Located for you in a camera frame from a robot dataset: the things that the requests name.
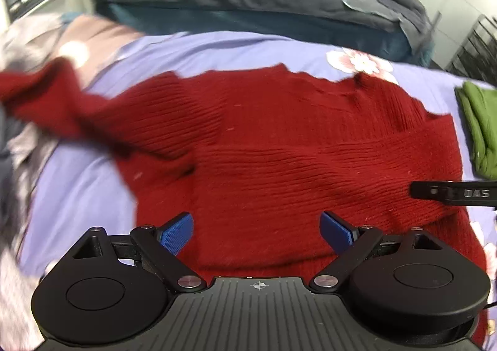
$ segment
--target crosshair marking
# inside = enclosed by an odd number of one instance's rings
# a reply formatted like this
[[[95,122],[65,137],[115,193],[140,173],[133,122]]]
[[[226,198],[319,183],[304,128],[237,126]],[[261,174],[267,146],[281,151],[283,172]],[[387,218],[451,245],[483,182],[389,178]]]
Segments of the crosshair marking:
[[[256,282],[254,285],[252,285],[255,289],[258,289],[259,291],[261,289],[264,289],[267,287],[267,285],[264,282]]]

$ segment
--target green cloth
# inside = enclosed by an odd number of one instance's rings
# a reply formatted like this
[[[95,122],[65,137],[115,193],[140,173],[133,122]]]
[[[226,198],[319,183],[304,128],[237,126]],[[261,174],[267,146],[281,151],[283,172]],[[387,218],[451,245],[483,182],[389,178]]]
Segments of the green cloth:
[[[471,82],[456,88],[456,96],[468,121],[476,172],[497,179],[497,90],[482,89]]]

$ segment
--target black cable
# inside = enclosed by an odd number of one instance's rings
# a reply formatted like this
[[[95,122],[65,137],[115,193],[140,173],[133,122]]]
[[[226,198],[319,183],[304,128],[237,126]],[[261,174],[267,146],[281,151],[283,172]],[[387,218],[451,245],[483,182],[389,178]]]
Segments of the black cable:
[[[486,305],[483,309],[490,309],[490,308],[493,308],[494,306],[497,306],[497,302],[493,302],[493,303],[489,303],[488,305]]]

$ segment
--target red knit sweater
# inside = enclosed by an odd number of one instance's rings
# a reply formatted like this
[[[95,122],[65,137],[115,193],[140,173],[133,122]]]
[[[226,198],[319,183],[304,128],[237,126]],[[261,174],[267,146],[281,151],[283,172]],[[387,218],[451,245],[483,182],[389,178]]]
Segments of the red knit sweater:
[[[331,261],[323,210],[388,233],[424,226],[485,268],[464,207],[408,195],[413,180],[461,179],[451,116],[390,82],[331,83],[279,65],[165,73],[107,100],[81,92],[64,59],[1,79],[0,100],[18,118],[112,148],[138,224],[192,212],[181,257],[207,279],[309,279]]]

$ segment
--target metal screw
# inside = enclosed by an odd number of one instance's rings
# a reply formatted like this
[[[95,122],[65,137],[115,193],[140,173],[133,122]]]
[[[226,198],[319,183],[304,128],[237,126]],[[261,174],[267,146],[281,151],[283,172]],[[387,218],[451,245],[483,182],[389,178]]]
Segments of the metal screw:
[[[183,276],[178,279],[178,285],[183,288],[197,288],[202,283],[202,280],[197,276]]]
[[[323,288],[333,288],[339,283],[338,278],[333,276],[317,276],[314,278],[314,284]]]

